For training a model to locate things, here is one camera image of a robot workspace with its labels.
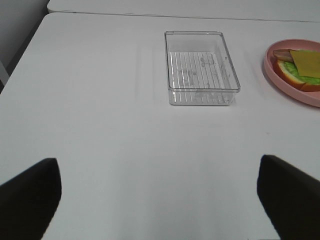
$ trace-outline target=white table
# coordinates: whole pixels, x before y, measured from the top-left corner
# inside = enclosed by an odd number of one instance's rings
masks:
[[[50,0],[50,13],[320,22],[319,0]]]
[[[169,105],[164,32],[222,31],[241,91]],[[52,13],[0,94],[0,183],[56,157],[45,240],[278,239],[256,193],[263,154],[320,177],[320,109],[262,73],[267,47],[320,24]]]

